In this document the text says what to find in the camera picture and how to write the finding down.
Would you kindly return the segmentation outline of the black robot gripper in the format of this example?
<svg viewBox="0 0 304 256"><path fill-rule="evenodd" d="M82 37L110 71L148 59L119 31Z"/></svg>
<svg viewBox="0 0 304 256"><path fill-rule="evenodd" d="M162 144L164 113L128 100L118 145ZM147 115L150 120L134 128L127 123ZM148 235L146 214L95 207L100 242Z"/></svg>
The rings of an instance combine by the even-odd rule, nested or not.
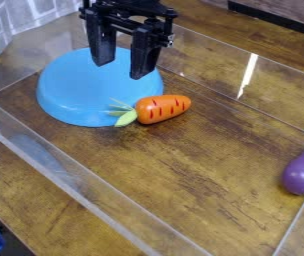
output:
<svg viewBox="0 0 304 256"><path fill-rule="evenodd" d="M155 70L162 47L174 44L176 17L175 9L160 0L83 0L80 18L86 20L95 64L103 66L115 60L120 31L134 35L130 76L135 80L143 78Z"/></svg>

